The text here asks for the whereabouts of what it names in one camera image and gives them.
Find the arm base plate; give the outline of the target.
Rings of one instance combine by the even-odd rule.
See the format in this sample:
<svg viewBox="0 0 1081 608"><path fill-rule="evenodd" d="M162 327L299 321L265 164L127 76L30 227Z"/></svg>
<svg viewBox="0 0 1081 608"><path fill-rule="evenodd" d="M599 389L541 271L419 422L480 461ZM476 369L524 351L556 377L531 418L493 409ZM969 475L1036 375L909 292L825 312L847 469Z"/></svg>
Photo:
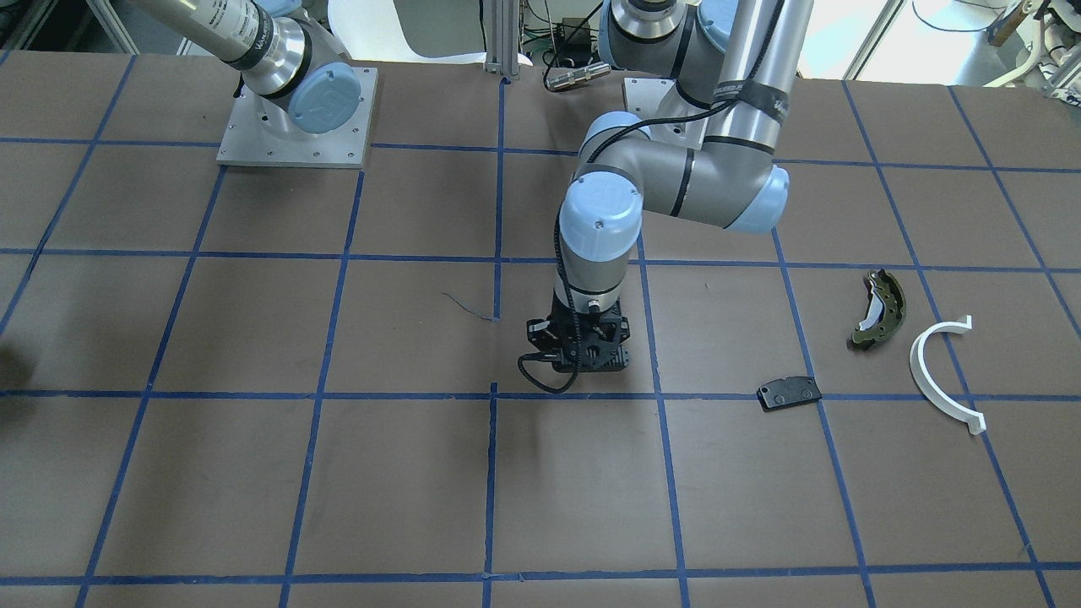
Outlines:
<svg viewBox="0 0 1081 608"><path fill-rule="evenodd" d="M683 100L671 79L624 78L624 103L627 111L642 120L671 117L691 117L708 111ZM684 149L700 149L707 120L664 125L651 125L651 136Z"/></svg>
<svg viewBox="0 0 1081 608"><path fill-rule="evenodd" d="M312 134L294 125L281 108L243 85L233 100L216 160L221 166L246 168L362 169L373 124L378 91L376 67L355 67L361 94L359 107L343 125Z"/></svg>

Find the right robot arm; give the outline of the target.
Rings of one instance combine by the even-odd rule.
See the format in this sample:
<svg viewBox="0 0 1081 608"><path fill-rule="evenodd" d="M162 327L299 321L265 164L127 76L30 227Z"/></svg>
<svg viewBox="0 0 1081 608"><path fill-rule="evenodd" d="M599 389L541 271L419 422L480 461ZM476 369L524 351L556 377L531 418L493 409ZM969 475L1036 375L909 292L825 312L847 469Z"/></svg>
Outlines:
<svg viewBox="0 0 1081 608"><path fill-rule="evenodd" d="M244 84L313 134L347 123L361 82L346 49L301 1L138 1L136 6L241 74Z"/></svg>

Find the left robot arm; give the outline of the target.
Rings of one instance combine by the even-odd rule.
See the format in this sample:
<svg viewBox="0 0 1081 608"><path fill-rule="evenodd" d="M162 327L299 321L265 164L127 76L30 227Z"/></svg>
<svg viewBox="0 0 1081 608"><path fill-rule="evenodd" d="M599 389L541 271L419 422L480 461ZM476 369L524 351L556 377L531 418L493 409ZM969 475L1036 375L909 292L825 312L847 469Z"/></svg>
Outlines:
<svg viewBox="0 0 1081 608"><path fill-rule="evenodd" d="M672 89L651 119L598 116L553 223L552 307L526 323L532 353L559 373L618 371L629 323L619 296L644 213L722 230L771 232L789 177L774 162L810 1L606 1L599 51Z"/></svg>

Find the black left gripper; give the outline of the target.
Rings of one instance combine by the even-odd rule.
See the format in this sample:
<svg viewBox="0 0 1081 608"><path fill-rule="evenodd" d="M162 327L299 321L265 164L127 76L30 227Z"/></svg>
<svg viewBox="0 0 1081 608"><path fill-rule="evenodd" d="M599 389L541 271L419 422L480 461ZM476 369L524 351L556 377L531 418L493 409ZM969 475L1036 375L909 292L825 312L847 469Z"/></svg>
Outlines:
<svg viewBox="0 0 1081 608"><path fill-rule="evenodd" d="M620 371L630 362L624 347L629 336L619 300L605 310L592 307L583 314L565 307L556 294L551 314L526 323L526 339L537 351L525 359L549 362L560 373Z"/></svg>

